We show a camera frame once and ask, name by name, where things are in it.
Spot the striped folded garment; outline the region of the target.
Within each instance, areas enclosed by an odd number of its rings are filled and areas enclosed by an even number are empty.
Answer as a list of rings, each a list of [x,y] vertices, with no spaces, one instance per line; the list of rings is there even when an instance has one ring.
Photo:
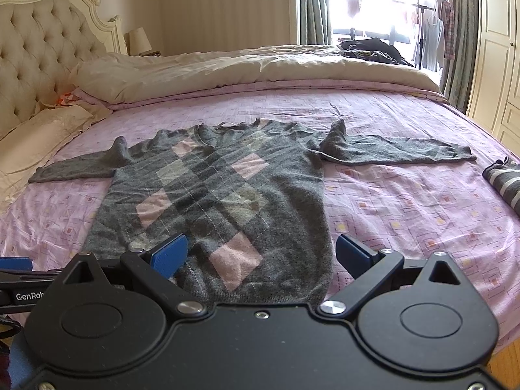
[[[486,167],[483,178],[492,186],[509,207],[520,214],[520,166],[509,157],[498,159]]]

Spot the left grey-green curtain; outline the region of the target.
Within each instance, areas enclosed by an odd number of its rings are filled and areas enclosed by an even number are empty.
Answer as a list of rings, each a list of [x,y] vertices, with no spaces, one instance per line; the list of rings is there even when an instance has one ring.
[[[330,45],[331,30],[329,0],[300,0],[302,45]]]

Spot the orange item by pillow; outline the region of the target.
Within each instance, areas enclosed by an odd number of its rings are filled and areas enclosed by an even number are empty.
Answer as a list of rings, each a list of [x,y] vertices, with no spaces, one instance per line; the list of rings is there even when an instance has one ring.
[[[60,107],[73,106],[79,101],[80,98],[75,93],[64,93],[57,99],[56,105]]]

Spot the cream wardrobe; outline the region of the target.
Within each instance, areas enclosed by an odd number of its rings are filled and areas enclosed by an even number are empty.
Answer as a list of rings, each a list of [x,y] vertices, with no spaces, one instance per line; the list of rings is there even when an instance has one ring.
[[[519,153],[519,0],[479,0],[479,37],[467,116]]]

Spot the pink patterned bed sheet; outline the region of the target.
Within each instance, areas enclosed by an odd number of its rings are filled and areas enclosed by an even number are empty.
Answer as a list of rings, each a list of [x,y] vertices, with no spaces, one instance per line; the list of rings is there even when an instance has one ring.
[[[352,135],[435,138],[467,145],[473,163],[363,165],[325,168],[325,207],[331,233],[409,258],[443,251],[458,263],[491,306],[500,341],[519,336],[519,218],[483,178],[507,151],[461,114],[408,94],[347,89],[283,89],[205,95],[124,108],[71,141],[57,154],[69,159],[129,144],[160,129],[204,123],[251,123],[257,118],[327,130],[343,119]]]

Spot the cream tufted headboard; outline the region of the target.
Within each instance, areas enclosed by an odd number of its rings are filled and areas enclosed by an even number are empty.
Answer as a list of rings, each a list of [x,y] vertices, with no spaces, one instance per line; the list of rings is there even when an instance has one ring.
[[[1,0],[1,134],[8,135],[68,88],[78,63],[126,54],[119,17],[100,0]]]

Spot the cream pillow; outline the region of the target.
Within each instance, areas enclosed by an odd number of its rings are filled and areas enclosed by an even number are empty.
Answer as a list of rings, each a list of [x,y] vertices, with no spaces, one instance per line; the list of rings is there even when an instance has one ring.
[[[84,102],[46,108],[6,135],[1,140],[1,212],[24,191],[37,168],[111,114],[107,108]]]

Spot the right grey-green curtain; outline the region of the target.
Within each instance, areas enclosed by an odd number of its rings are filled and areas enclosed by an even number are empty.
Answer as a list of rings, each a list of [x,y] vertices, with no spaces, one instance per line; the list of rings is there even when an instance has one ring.
[[[479,42],[479,0],[449,0],[454,13],[454,58],[444,63],[441,91],[453,108],[469,107]]]

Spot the grey-green curtain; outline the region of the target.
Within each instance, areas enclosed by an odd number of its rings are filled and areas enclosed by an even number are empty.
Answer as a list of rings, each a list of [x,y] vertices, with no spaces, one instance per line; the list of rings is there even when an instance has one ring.
[[[330,45],[331,30],[329,0],[300,0],[302,45]]]
[[[469,107],[479,42],[479,0],[449,0],[454,13],[454,58],[444,63],[441,91],[453,108]]]

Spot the dark clothes pile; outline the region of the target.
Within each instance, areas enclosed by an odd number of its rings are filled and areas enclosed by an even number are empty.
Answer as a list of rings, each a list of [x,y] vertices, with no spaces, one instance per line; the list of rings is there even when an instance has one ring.
[[[393,45],[389,45],[378,38],[345,40],[341,41],[338,47],[341,49],[343,57],[412,67],[412,64]]]

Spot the clothes drying rack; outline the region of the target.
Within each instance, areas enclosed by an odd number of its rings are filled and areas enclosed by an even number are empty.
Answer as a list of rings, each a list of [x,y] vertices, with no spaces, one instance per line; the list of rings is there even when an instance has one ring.
[[[413,5],[419,26],[413,62],[422,70],[439,72],[455,58],[455,12],[448,0],[418,0]]]

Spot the grey argyle knit sweater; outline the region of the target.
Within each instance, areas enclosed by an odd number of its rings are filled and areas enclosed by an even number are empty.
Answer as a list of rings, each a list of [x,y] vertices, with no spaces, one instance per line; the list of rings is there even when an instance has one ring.
[[[175,274],[205,302],[318,305],[332,280],[323,165],[401,165],[473,160],[435,139],[350,135],[258,119],[229,126],[161,129],[128,145],[36,170],[32,182],[108,178],[84,250],[111,259],[188,239]]]

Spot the cream bedside lamp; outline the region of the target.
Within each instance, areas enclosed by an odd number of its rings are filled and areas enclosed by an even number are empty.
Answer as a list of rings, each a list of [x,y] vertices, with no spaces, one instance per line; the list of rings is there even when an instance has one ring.
[[[151,42],[142,27],[138,27],[128,32],[128,39],[129,54],[131,56],[139,56],[152,50]]]

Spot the cream folded duvet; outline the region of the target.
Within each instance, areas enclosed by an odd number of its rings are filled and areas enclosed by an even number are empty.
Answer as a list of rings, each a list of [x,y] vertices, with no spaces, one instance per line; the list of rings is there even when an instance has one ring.
[[[439,91],[427,74],[415,68],[347,58],[331,46],[284,45],[171,57],[108,53],[79,63],[70,76],[75,87],[110,105],[228,85],[328,79]]]

